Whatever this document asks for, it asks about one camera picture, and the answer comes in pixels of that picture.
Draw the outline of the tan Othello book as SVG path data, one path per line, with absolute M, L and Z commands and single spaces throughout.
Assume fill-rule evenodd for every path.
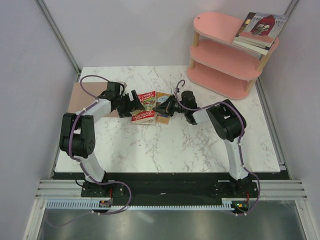
M 156 92 L 156 106 L 163 104 L 168 98 L 170 94 L 163 92 Z M 168 125 L 171 117 L 167 114 L 156 113 L 156 122 L 159 124 Z

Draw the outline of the red Treehouse book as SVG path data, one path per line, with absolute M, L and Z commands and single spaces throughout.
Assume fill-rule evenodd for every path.
M 138 125 L 155 125 L 156 124 L 156 112 L 153 110 L 156 107 L 156 91 L 150 91 L 137 95 L 140 103 L 144 107 L 144 110 L 133 111 L 131 117 L 132 124 Z

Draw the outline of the brown cardboard file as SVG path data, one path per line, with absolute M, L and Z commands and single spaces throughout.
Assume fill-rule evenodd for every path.
M 93 96 L 86 93 L 82 88 L 79 82 L 73 85 L 71 98 L 67 113 L 80 113 L 84 108 L 87 108 L 95 101 L 95 96 L 99 96 L 103 91 L 107 89 L 108 82 L 82 82 L 84 89 L 93 94 Z M 111 112 L 106 112 L 104 115 L 102 104 L 92 107 L 88 112 L 85 112 L 84 115 L 94 116 L 94 120 L 97 121 L 102 117 L 118 117 L 117 110 Z

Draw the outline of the pink Shakespeare story book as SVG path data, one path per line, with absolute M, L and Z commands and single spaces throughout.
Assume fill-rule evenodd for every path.
M 257 12 L 239 34 L 239 38 L 270 47 L 287 20 L 287 15 Z

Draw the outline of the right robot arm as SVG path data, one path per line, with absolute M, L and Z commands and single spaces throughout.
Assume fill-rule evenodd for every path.
M 235 197 L 240 197 L 247 191 L 247 185 L 243 179 L 249 173 L 244 169 L 243 156 L 239 150 L 247 123 L 229 99 L 200 108 L 193 92 L 186 90 L 182 92 L 181 100 L 171 95 L 153 110 L 170 117 L 174 113 L 184 114 L 186 121 L 191 125 L 211 122 L 216 134 L 223 140 L 227 151 L 229 175 L 234 179 L 229 184 L 230 193 Z

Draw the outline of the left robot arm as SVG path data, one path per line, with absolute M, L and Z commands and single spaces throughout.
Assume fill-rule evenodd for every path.
M 119 118 L 129 118 L 135 110 L 144 110 L 135 90 L 125 93 L 125 85 L 110 81 L 106 90 L 94 96 L 94 101 L 82 110 L 62 117 L 59 148 L 81 167 L 85 179 L 93 183 L 92 191 L 106 196 L 110 185 L 104 181 L 106 172 L 94 153 L 96 146 L 95 124 L 105 115 L 117 111 Z

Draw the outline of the pink three-tier shelf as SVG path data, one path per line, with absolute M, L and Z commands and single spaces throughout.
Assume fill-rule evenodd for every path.
M 275 40 L 266 56 L 258 59 L 233 44 L 242 24 L 240 18 L 215 11 L 202 12 L 194 18 L 187 69 L 191 82 L 232 100 L 243 100 L 249 95 L 279 40 Z

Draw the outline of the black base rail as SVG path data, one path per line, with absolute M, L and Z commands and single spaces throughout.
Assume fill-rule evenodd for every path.
M 252 176 L 234 180 L 227 173 L 108 173 L 99 185 L 85 179 L 84 173 L 55 172 L 54 180 L 82 180 L 82 197 L 111 197 L 125 199 L 129 195 L 137 203 L 143 199 L 175 198 L 255 198 L 257 183 Z

